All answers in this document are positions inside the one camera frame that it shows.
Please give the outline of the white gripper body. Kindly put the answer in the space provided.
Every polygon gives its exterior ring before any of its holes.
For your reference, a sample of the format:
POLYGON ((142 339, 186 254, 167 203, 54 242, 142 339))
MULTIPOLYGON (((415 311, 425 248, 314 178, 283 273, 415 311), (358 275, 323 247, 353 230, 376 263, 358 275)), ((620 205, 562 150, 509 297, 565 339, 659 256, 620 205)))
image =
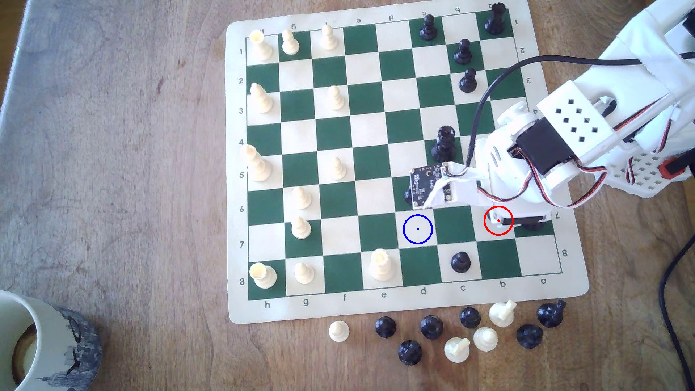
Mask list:
POLYGON ((514 157, 517 131, 495 130, 475 143, 475 162, 487 175, 483 188, 505 202, 493 200, 495 208, 486 222, 497 227, 543 227, 552 219, 552 207, 543 200, 526 160, 514 157))

